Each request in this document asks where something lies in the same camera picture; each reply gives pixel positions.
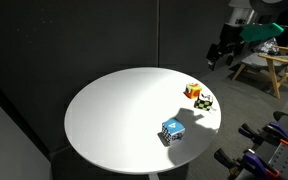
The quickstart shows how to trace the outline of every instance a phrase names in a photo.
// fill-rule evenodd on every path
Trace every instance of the gray wall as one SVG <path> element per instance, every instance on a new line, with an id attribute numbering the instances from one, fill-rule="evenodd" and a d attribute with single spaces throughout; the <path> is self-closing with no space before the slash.
<path id="1" fill-rule="evenodd" d="M 96 78 L 158 58 L 195 77 L 210 72 L 205 56 L 229 20 L 228 2 L 0 0 L 0 88 L 56 151 L 68 144 L 65 107 Z"/>
<path id="2" fill-rule="evenodd" d="M 50 162 L 0 107 L 0 180 L 48 180 Z"/>

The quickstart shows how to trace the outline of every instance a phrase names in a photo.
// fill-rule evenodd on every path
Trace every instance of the cube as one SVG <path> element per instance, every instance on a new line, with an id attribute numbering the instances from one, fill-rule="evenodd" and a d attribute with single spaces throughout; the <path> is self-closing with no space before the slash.
<path id="1" fill-rule="evenodd" d="M 210 94 L 201 93 L 195 101 L 194 107 L 209 111 L 213 104 L 213 96 Z"/>
<path id="2" fill-rule="evenodd" d="M 175 118 L 162 123 L 162 134 L 168 145 L 173 145 L 184 136 L 184 126 Z"/>
<path id="3" fill-rule="evenodd" d="M 202 87 L 200 85 L 198 85 L 197 83 L 191 83 L 191 84 L 187 84 L 184 94 L 190 98 L 190 99 L 194 99 L 197 98 L 200 94 L 202 90 Z"/>

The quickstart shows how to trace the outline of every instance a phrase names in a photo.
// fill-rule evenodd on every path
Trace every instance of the table leg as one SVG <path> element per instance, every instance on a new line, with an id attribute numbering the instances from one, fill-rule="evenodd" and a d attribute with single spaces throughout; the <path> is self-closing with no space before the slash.
<path id="1" fill-rule="evenodd" d="M 159 180 L 157 174 L 149 174 L 148 177 L 149 177 L 150 180 Z"/>

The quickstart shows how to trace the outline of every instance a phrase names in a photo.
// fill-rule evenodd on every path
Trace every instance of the white round table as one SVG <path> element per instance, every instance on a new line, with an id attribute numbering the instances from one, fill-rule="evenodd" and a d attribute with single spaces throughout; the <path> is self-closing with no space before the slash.
<path id="1" fill-rule="evenodd" d="M 124 174 L 152 174 L 184 165 L 207 149 L 218 132 L 221 110 L 214 96 L 210 111 L 194 108 L 184 95 L 198 83 L 184 73 L 163 68 L 134 68 L 103 76 L 82 89 L 65 114 L 65 132 L 76 151 L 103 169 Z M 184 138 L 165 146 L 162 123 L 176 117 Z"/>

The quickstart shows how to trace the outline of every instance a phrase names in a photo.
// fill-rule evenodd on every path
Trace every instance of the wooden chair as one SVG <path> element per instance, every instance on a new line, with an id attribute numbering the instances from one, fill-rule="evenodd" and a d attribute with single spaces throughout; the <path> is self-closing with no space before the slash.
<path id="1" fill-rule="evenodd" d="M 274 46 L 279 48 L 280 56 L 269 56 L 253 53 L 241 61 L 241 66 L 235 73 L 232 80 L 243 71 L 251 70 L 257 75 L 265 77 L 272 81 L 274 88 L 274 95 L 280 99 L 279 87 L 286 81 L 288 83 L 288 47 Z M 266 70 L 269 76 L 263 74 L 261 71 Z"/>

